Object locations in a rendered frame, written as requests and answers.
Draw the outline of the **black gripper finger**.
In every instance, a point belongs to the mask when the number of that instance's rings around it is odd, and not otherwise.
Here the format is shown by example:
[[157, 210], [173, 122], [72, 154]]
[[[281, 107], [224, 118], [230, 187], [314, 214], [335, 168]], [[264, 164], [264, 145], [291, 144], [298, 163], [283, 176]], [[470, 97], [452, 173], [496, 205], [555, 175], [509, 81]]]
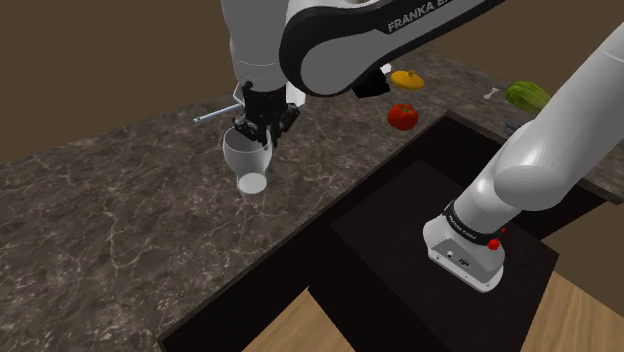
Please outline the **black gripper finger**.
[[234, 129], [242, 134], [244, 137], [246, 137], [250, 141], [258, 141], [257, 127], [253, 123], [248, 122], [244, 114], [234, 117], [232, 119], [232, 123]]
[[272, 120], [269, 124], [269, 130], [273, 147], [278, 146], [278, 140], [281, 138], [282, 134], [289, 131], [299, 115], [299, 108], [295, 104], [288, 104], [285, 112], [278, 118]]

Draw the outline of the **white drinking glass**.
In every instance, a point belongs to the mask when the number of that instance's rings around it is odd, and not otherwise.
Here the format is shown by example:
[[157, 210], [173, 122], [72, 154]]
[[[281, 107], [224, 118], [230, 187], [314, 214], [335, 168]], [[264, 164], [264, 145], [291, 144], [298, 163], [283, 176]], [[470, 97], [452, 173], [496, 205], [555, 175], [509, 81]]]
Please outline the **white drinking glass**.
[[270, 141], [262, 144], [229, 128], [223, 136], [224, 160], [236, 176], [238, 190], [245, 194], [258, 194], [267, 187], [266, 170], [273, 149]]

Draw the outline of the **thin silver rod utensil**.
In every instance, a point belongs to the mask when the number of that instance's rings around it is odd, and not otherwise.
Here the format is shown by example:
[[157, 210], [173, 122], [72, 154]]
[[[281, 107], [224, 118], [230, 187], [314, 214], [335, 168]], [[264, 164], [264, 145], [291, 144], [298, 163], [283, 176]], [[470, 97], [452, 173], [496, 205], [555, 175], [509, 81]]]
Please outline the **thin silver rod utensil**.
[[206, 121], [206, 120], [209, 120], [209, 119], [212, 119], [212, 118], [215, 118], [215, 117], [219, 117], [219, 116], [221, 116], [223, 114], [236, 111], [237, 109], [240, 109], [242, 107], [243, 107], [243, 105], [241, 105], [241, 104], [230, 105], [228, 107], [221, 108], [219, 110], [210, 112], [208, 114], [204, 114], [202, 116], [196, 117], [196, 118], [193, 119], [193, 121], [195, 123], [200, 123], [202, 121]]

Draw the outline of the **black box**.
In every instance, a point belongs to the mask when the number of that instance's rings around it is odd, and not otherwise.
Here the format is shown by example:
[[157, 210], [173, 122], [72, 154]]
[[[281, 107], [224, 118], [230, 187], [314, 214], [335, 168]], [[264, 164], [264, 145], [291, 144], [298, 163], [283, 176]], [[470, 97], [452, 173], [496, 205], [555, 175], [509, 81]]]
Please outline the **black box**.
[[371, 71], [352, 91], [358, 99], [369, 98], [386, 94], [390, 91], [386, 76], [381, 69]]

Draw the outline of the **red tomato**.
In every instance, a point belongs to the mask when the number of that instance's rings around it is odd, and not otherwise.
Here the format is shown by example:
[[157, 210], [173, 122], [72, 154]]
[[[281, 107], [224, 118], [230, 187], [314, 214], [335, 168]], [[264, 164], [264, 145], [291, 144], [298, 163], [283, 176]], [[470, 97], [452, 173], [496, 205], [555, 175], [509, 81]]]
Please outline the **red tomato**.
[[388, 123], [401, 131], [413, 129], [418, 120], [418, 112], [410, 104], [396, 104], [387, 115]]

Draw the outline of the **dark robot stand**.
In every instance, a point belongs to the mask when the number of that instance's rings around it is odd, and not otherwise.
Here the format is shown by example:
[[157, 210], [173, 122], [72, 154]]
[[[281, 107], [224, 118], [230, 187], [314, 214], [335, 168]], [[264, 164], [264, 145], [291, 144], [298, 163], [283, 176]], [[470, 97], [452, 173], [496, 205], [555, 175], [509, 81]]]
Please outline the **dark robot stand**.
[[510, 223], [500, 283], [463, 283], [422, 237], [461, 191], [418, 160], [323, 230], [309, 289], [355, 352], [521, 352], [557, 255]]

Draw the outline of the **green striped gourd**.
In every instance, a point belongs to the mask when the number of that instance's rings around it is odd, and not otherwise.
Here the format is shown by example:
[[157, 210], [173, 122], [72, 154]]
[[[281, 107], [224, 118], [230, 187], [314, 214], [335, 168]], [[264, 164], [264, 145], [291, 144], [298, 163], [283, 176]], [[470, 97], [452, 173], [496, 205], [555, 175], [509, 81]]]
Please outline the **green striped gourd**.
[[529, 81], [517, 81], [505, 91], [505, 98], [512, 105], [529, 113], [539, 113], [551, 100], [542, 88]]

